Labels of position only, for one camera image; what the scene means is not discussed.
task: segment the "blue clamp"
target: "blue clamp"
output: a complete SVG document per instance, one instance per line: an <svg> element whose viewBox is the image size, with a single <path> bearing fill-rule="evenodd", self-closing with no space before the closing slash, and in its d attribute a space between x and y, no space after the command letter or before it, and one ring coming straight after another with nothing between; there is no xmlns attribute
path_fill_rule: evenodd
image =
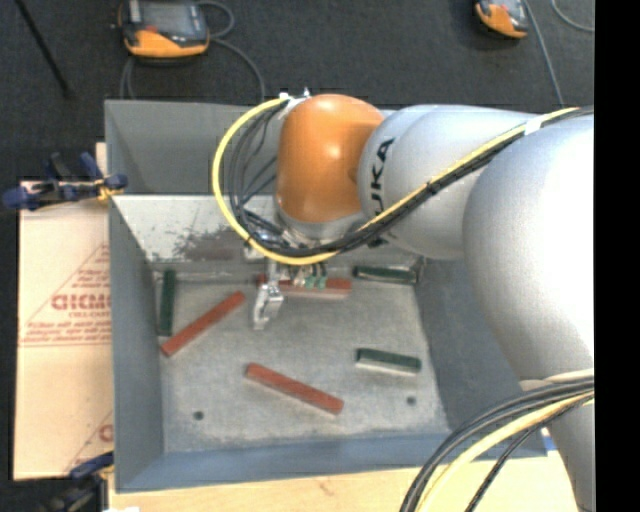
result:
<svg viewBox="0 0 640 512"><path fill-rule="evenodd" d="M92 499L95 500L96 510L108 508L107 481L99 472L114 463L113 452L99 455L80 466L72 469L69 478L70 487L54 496L46 503L40 503L40 512L79 512Z"/></svg>
<svg viewBox="0 0 640 512"><path fill-rule="evenodd" d="M44 164L46 179L34 184L31 190L24 186L9 189L2 194L6 208L34 211L44 206L80 201L82 199L106 199L121 192L128 184L124 174L112 174L106 178L96 160L87 152L80 155L84 175L75 175L62 161L59 153L53 153Z"/></svg>

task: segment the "black floor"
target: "black floor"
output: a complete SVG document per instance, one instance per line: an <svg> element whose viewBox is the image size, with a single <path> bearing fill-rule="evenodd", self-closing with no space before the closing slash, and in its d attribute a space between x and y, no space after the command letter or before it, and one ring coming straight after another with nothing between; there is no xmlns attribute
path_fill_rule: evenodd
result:
<svg viewBox="0 0 640 512"><path fill-rule="evenodd" d="M103 101L119 96L127 59L116 27L119 0L22 3L73 94L63 94L19 2L3 0L0 191L42 176L53 151L73 161L94 148L104 136ZM380 107L457 103L534 113L594 103L595 34L560 14L592 26L595 0L528 0L538 31L521 41L490 35L471 0L225 4L237 22L226 40L253 59L268 96L308 87ZM207 13L214 30L225 26L222 13ZM186 67L136 67L133 88L139 98L230 104L253 104L259 94L246 63L219 45ZM30 511L63 483L11 482L18 241L15 215L0 219L0 511Z"/></svg>

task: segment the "orange device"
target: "orange device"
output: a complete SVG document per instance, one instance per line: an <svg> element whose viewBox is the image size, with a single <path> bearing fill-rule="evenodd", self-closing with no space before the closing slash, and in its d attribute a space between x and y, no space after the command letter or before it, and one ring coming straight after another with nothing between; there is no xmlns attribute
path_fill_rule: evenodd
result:
<svg viewBox="0 0 640 512"><path fill-rule="evenodd" d="M119 21L125 46L136 57L180 60L209 46L204 14L191 0L126 0Z"/></svg>

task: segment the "cardboard sheet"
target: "cardboard sheet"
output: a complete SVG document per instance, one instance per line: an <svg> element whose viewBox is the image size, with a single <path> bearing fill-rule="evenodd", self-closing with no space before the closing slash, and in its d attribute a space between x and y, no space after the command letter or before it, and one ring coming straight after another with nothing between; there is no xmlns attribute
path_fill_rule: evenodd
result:
<svg viewBox="0 0 640 512"><path fill-rule="evenodd" d="M22 212L14 478L113 449L108 208Z"/></svg>

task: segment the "yellow cable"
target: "yellow cable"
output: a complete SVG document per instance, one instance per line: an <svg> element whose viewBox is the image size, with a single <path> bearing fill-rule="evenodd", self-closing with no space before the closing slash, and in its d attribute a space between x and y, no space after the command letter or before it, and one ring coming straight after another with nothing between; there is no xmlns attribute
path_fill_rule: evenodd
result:
<svg viewBox="0 0 640 512"><path fill-rule="evenodd" d="M283 256L282 254L278 254L276 252L270 251L264 247L262 247L252 236L246 231L240 223L237 221L233 212L227 207L227 204L224 201L224 196L222 194L222 189L220 187L220 166L222 164L222 156L224 155L225 149L227 145L236 134L236 132L250 119L257 116L261 112L268 110L272 107L280 105L281 103L288 101L288 98L276 98L273 100L265 101L260 105L252 108L251 110L245 112L242 116L240 116L227 130L227 132L222 137L220 144L218 145L218 149L213 158L213 164L211 166L211 183L213 186L213 195L218 202L218 206L220 207L220 211L224 215L224 217L229 222L229 225L233 228L233 230L240 235L240 237L247 242L251 247L253 247L256 251L260 252L267 258L278 261L280 263L284 263L287 265L310 265L313 263L318 263L320 261L326 260L336 254L335 252L323 253L315 256L309 257L289 257Z"/></svg>
<svg viewBox="0 0 640 512"><path fill-rule="evenodd" d="M431 485L427 485L420 498L420 501L418 502L416 510L430 510L429 507L433 504L433 501L437 494L442 490L442 488L451 479L451 477L465 464L473 461L478 456L482 455L487 450L504 441L508 437L511 437L518 432L522 432L529 427L539 424L541 421L550 418L564 407L567 407L568 405L571 405L589 396L593 396L592 391L572 398L561 400L551 405L547 405L541 409L521 416L511 423L508 423L507 425L499 428L491 434L483 437L470 448L461 453L451 464L449 464L446 469L438 476L438 478L436 478L431 483Z"/></svg>
<svg viewBox="0 0 640 512"><path fill-rule="evenodd" d="M245 112L242 116L240 116L240 118L238 118L236 120L235 123L233 123L231 125L229 130L227 130L227 132L222 137L222 140L220 141L220 144L218 145L218 149L216 150L216 153L215 153L215 156L214 156L214 159L213 159L213 164L211 166L211 182L212 182L212 186L213 186L213 195L216 198L216 201L218 202L218 206L220 207L220 210L222 211L222 214L227 219L227 221L229 222L229 225L234 229L234 231L236 231L236 233L238 233L238 235L245 242L247 242L252 248L254 248L256 251L261 253L263 256L265 256L267 258L270 258L270 259L272 259L274 261L277 261L279 263L286 264L286 265L312 265L314 263L319 263L321 261L325 261L325 260L331 258L332 256L335 256L336 254L338 254L338 251L329 251L329 252L316 254L316 255L313 255L313 256L285 256L285 255L279 254L277 252L271 251L269 249L266 249L265 247L260 245L260 243L258 243L251 236L251 234L249 232L247 232L240 225L240 223L237 221L237 219L235 218L233 213L227 207L227 205L226 205L226 203L224 201L224 197L222 195L222 190L220 188L220 166L222 164L222 157L223 157L224 152L225 152L225 150L227 148L227 145L229 144L229 142L231 141L233 136L236 134L236 132L245 123L247 123L249 120L251 120L256 115L260 114L261 112L263 112L265 110L268 110L271 107L275 107L277 105L280 105L281 103L283 103L285 101L288 101L288 100L289 100L289 98L285 97L285 98L276 98L276 99L269 100L269 101L266 101L264 103L261 103L260 105L258 105L256 107L252 108L251 110ZM543 115L543 116L540 117L540 123L546 122L546 121L548 121L550 119L553 119L554 117L563 115L563 114L565 114L567 112L570 112L570 111L573 111L573 110L577 110L577 108L574 108L574 107L566 108L566 109L558 110L556 112L552 112L550 114ZM373 224L375 222L378 222L378 221L384 219L385 217L388 217L391 213L395 212L399 208L402 208L405 204L407 204L411 199L413 199L416 195L421 193L428 186L433 185L437 181L448 177L450 174L456 172L458 169L460 169L461 167L463 167L464 165L466 165L467 163L469 163L473 159L477 158L478 156L482 155L483 153L485 153L487 151L492 150L493 148L495 148L499 144L503 143L505 140L508 140L510 137L513 137L514 135L517 135L520 132L524 132L525 129L526 129L526 126L527 126L527 123L524 123L522 125L518 125L515 128L512 128L511 130L503 133L502 135L499 135L498 137L495 137L494 139L490 140L486 144L483 144L482 146L480 146L476 150L472 151L471 153L469 153L468 155L466 155L462 159L458 160L455 164L453 164L453 165L449 166L448 168L446 168L440 174L432 177L427 183L424 183L424 184L420 185L413 192L410 192L405 197L403 197L402 199L400 199L399 201L394 203L392 206L390 206L389 208L387 208L386 210L384 210L383 212L381 212L380 214L378 214L374 218L370 219L368 222L366 222L365 224L360 226L358 228L358 231L362 231L363 229L366 229L367 227L369 227L371 224Z"/></svg>

